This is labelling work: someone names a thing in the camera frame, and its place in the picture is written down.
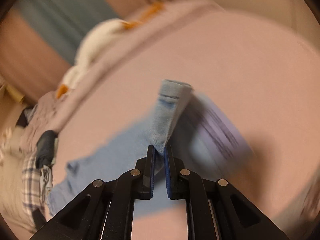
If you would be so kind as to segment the light blue denim jeans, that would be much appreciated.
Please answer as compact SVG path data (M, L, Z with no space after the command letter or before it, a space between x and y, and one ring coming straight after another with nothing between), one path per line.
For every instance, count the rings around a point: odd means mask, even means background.
M155 146L154 194L150 201L139 200L135 213L172 209L180 205L166 192L164 148L202 178L217 180L228 176L253 152L237 128L206 96L195 94L191 85L164 80L152 111L132 124L92 155L70 161L66 178L51 190L47 203L51 215L57 214L90 182L110 181L132 169Z

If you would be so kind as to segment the plaid checked cloth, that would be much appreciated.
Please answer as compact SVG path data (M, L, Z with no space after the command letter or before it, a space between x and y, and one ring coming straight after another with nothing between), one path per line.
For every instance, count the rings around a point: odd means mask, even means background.
M40 189L41 171L36 168L36 152L25 156L22 166L22 207L27 221L38 229L38 220L45 215L45 201Z

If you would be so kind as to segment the dark blue folded sweater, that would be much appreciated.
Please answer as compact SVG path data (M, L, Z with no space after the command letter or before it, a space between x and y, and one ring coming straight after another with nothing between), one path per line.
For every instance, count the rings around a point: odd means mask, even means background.
M57 133L52 130L45 131L39 138L36 144L36 161L35 166L37 169L43 166L50 166L55 155L55 142Z

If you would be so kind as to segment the pink quilted duvet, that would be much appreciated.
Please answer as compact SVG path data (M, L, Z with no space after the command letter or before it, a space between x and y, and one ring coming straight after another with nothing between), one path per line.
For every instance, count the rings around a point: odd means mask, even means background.
M29 124L22 133L18 148L24 153L36 150L40 136L47 130L59 133L93 87L125 59L138 54L176 27L198 19L205 12L221 11L210 0L181 0L164 4L164 8L144 24L130 29L119 40L104 49L91 64L76 89L56 98L56 90L42 96Z

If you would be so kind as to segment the pink bed sheet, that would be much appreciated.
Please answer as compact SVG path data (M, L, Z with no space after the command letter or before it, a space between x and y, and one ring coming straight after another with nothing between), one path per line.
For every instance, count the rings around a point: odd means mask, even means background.
M52 214L146 155L163 80L191 85L172 134L187 168L225 177L283 230L312 224L319 173L319 51L268 20L208 10L161 16L106 50L60 114Z

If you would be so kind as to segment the pink curtain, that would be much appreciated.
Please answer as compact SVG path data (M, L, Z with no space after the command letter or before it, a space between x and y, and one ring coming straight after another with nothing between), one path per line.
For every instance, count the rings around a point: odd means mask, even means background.
M124 18L138 8L157 1L105 0ZM17 0L1 0L1 76L28 101L37 101L53 90L73 64L63 59L23 18Z

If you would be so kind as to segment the white goose plush toy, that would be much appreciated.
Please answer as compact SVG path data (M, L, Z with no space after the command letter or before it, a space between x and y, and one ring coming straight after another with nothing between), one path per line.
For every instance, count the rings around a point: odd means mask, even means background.
M59 99L64 94L76 89L80 81L88 73L91 64L104 49L119 40L128 30L147 22L163 8L163 3L153 3L137 20L125 21L119 18L112 18L100 22L91 29L80 42L74 58L74 66L67 70L63 76L56 91L56 98Z

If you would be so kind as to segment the teal curtain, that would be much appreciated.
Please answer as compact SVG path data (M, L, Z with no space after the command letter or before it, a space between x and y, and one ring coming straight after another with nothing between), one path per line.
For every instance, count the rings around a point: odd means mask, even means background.
M118 14L105 0L17 0L30 26L68 63L73 64L84 36Z

